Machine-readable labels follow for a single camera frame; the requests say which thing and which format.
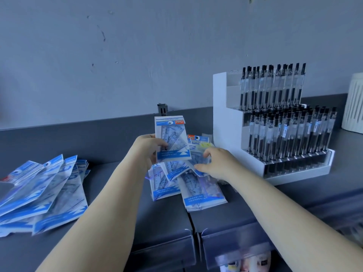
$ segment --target gray countertop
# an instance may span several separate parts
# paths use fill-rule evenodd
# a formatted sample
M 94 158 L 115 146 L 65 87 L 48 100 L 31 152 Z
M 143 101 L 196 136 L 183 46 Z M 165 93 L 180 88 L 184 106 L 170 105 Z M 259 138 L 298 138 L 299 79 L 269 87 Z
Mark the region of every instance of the gray countertop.
M 277 188 L 303 207 L 363 189 L 362 137 L 358 133 L 337 130 L 330 143 L 330 148 L 336 151 L 330 174 L 279 185 Z M 208 233 L 213 233 L 255 221 L 251 209 L 232 187 L 222 185 L 221 189 L 228 203 L 190 214 L 197 232 L 208 229 Z
M 114 162 L 97 165 L 91 169 L 84 181 L 88 204 L 96 198 L 118 164 Z M 73 223 L 68 223 L 35 236 L 30 233 L 17 233 L 0 238 L 0 271 L 35 271 L 72 225 Z M 192 230 L 192 225 L 181 196 L 153 202 L 150 183 L 146 179 L 139 204 L 134 245 L 143 248 L 172 240 L 183 235 L 185 229 Z

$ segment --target gray wall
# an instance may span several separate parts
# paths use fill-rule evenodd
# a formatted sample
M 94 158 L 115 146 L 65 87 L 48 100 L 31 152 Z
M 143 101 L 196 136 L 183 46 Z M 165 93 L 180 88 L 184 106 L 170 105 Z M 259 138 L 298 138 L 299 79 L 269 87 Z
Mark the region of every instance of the gray wall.
M 363 71 L 363 0 L 0 0 L 0 129 L 212 105 L 212 74 L 306 62 L 304 97 Z

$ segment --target white display stand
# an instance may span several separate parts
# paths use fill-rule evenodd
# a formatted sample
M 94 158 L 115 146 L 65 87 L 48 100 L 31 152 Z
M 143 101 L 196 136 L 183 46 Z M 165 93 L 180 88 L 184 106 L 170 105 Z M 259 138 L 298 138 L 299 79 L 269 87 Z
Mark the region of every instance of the white display stand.
M 249 141 L 249 113 L 238 110 L 240 105 L 241 71 L 213 75 L 213 140 L 216 147 L 230 151 L 243 165 L 263 176 L 264 164 L 243 149 Z M 330 172 L 334 151 L 328 150 L 323 166 L 290 174 L 266 178 L 271 184 L 279 185 Z

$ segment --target white container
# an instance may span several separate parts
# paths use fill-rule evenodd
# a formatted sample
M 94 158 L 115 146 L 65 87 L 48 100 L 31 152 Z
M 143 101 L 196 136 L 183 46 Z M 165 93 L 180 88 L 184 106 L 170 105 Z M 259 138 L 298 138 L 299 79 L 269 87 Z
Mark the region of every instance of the white container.
M 249 141 L 249 114 L 238 110 L 241 73 L 241 71 L 232 71 L 213 75 L 213 141 L 216 147 L 230 151 L 248 169 L 263 176 L 265 164 L 244 151 Z M 334 151 L 329 149 L 328 152 L 324 166 L 266 180 L 272 185 L 279 185 L 328 174 Z
M 352 76 L 342 128 L 363 133 L 363 73 L 355 73 Z

